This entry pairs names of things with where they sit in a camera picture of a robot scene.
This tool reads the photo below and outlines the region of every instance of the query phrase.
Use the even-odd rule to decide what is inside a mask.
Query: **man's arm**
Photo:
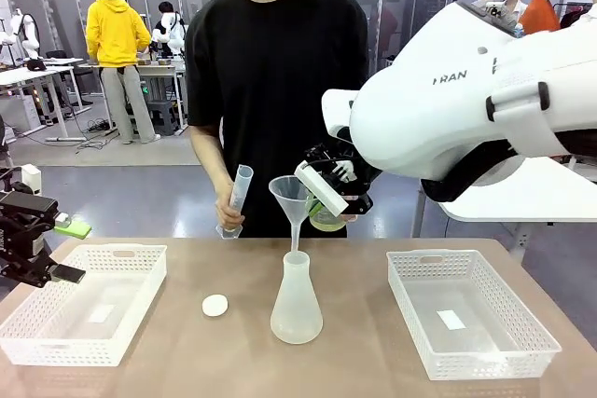
[[[191,22],[185,40],[190,140],[214,185],[218,221],[223,228],[234,229],[244,218],[229,206],[233,183],[219,138],[222,98],[217,74],[210,62],[204,28],[199,13]]]
[[[365,11],[355,0],[345,22],[342,86],[339,89],[359,90],[368,79],[368,24]]]
[[[146,25],[143,23],[139,13],[134,11],[132,25],[134,27],[135,36],[137,39],[137,48],[139,50],[145,50],[151,42],[151,34],[147,30]]]
[[[97,60],[97,50],[100,47],[100,22],[97,19],[94,5],[91,5],[87,12],[87,30],[85,35],[87,52],[94,60]]]

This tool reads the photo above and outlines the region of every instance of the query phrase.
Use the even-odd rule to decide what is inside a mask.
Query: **green liquid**
[[[311,225],[313,227],[315,227],[317,230],[321,230],[322,232],[336,232],[344,226],[346,226],[346,223],[344,221],[339,221],[337,223],[332,224],[319,223],[315,221],[313,218],[309,218],[309,221],[311,222]]]

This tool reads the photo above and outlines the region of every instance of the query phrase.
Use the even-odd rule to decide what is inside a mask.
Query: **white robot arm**
[[[349,144],[352,160],[377,169],[355,165],[367,188],[386,171],[422,179],[437,201],[502,180],[523,157],[597,155],[595,32],[587,23],[516,39],[485,10],[450,4],[361,90],[326,92],[327,130],[345,145],[310,151],[296,175],[340,214],[358,182],[333,172]]]
[[[10,19],[10,29],[12,34],[1,33],[0,38],[2,44],[14,45],[17,43],[19,33],[21,30],[24,33],[25,39],[21,41],[22,47],[27,51],[29,58],[32,60],[39,59],[39,40],[37,39],[37,30],[35,28],[35,20],[30,14],[22,14],[21,10],[16,8]]]
[[[160,29],[155,28],[152,33],[153,42],[168,44],[172,54],[180,57],[181,48],[185,46],[185,30],[180,21],[180,14],[164,13],[160,24],[166,32],[162,33]]]

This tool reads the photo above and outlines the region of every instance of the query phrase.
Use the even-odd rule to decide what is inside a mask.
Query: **man's hand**
[[[234,230],[244,221],[240,212],[230,207],[230,196],[232,195],[233,183],[231,180],[219,185],[215,190],[217,197],[215,201],[215,212],[217,221],[226,230]]]

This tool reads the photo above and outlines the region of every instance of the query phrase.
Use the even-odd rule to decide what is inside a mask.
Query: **white plastic basket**
[[[13,364],[116,366],[166,276],[166,246],[81,245],[63,263],[80,284],[49,282],[0,326]]]
[[[541,377],[562,351],[479,252],[387,256],[390,287],[429,379]]]

